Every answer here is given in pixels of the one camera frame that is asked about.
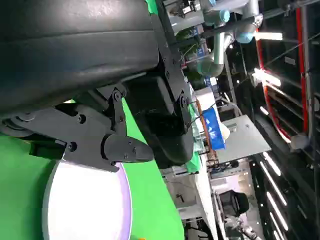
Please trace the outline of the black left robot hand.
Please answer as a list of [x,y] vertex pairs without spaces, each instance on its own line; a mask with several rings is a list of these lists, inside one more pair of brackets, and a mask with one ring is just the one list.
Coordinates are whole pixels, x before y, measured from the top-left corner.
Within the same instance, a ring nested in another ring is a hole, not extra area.
[[3,0],[0,131],[35,155],[117,172],[181,166],[194,151],[191,94],[163,3]]

